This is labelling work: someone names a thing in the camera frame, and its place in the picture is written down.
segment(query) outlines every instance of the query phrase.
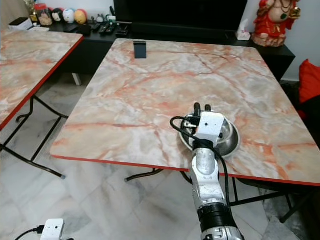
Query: ganesha statue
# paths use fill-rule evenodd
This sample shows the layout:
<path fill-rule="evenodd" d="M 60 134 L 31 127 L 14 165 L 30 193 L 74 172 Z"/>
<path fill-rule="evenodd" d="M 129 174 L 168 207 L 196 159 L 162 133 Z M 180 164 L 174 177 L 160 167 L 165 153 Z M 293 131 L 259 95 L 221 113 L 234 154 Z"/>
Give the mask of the ganesha statue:
<path fill-rule="evenodd" d="M 286 29 L 291 30 L 301 10 L 297 7 L 300 0 L 261 0 L 255 31 L 254 43 L 263 47 L 280 47 L 285 44 Z"/>

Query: pink marble tabletop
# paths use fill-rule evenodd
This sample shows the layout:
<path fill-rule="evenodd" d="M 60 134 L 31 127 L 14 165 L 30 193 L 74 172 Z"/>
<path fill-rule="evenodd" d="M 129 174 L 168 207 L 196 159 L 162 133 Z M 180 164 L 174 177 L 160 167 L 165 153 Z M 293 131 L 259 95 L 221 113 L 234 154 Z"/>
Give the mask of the pink marble tabletop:
<path fill-rule="evenodd" d="M 56 158 L 187 171 L 170 118 L 211 104 L 238 128 L 230 176 L 320 186 L 320 151 L 254 48 L 132 39 L 106 55 L 50 153 Z"/>
<path fill-rule="evenodd" d="M 1 32 L 0 130 L 82 39 L 74 33 Z"/>

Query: black cable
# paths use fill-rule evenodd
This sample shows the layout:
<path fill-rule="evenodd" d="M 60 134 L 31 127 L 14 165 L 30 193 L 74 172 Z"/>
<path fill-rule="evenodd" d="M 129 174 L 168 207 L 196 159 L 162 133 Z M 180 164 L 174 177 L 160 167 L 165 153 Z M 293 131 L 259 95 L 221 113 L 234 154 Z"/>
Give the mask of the black cable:
<path fill-rule="evenodd" d="M 45 225 L 39 225 L 36 228 L 30 229 L 28 231 L 25 231 L 24 233 L 22 233 L 20 236 L 18 236 L 15 240 L 19 240 L 20 238 L 22 238 L 24 235 L 32 233 L 32 232 L 37 232 L 38 234 L 42 234 L 42 232 L 44 231 Z"/>
<path fill-rule="evenodd" d="M 225 159 L 220 155 L 220 153 L 215 150 L 212 146 L 210 146 L 209 144 L 207 144 L 205 141 L 202 141 L 200 138 L 188 133 L 187 131 L 182 130 L 181 128 L 179 128 L 178 126 L 176 126 L 174 124 L 174 121 L 180 119 L 180 120 L 186 120 L 185 117 L 183 116 L 174 116 L 173 118 L 171 118 L 170 120 L 170 125 L 171 127 L 173 127 L 175 130 L 177 130 L 178 132 L 188 136 L 189 138 L 194 139 L 195 141 L 198 141 L 200 143 L 202 143 L 203 145 L 205 145 L 207 148 L 209 148 L 212 152 L 214 152 L 215 155 L 218 156 L 218 158 L 221 160 L 222 166 L 223 166 L 223 170 L 224 170 L 224 175 L 225 175 L 225 200 L 226 200 L 226 204 L 229 208 L 230 214 L 233 218 L 233 214 L 232 214 L 232 210 L 231 210 L 231 205 L 230 205 L 230 195 L 229 195 L 229 178 L 228 178 L 228 169 L 227 169 L 227 165 L 226 165 L 226 161 Z"/>

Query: black tv screen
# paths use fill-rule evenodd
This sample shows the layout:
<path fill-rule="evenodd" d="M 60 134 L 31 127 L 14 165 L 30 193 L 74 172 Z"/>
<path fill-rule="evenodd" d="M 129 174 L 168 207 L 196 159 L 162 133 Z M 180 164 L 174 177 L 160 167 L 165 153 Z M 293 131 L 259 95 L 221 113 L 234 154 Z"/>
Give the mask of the black tv screen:
<path fill-rule="evenodd" d="M 236 31 L 248 0 L 114 0 L 117 22 Z"/>

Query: metal bowl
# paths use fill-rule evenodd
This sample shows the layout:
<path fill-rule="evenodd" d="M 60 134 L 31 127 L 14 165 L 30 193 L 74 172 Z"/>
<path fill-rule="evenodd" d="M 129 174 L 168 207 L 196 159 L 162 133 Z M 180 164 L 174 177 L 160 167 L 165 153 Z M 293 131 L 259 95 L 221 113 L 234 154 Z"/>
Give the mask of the metal bowl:
<path fill-rule="evenodd" d="M 220 150 L 220 154 L 223 157 L 227 158 L 231 156 L 239 148 L 241 139 L 240 139 L 240 134 L 237 127 L 232 122 L 230 122 L 227 118 L 224 118 L 224 119 L 226 121 L 224 121 L 222 130 L 221 130 L 224 137 L 220 141 L 218 141 L 216 148 Z M 181 127 L 182 127 L 182 130 L 189 132 L 189 129 L 183 126 Z M 184 143 L 184 145 L 186 145 L 186 147 L 192 151 L 192 146 L 189 144 L 189 137 L 182 134 L 181 132 L 179 133 L 179 136 L 182 142 Z"/>

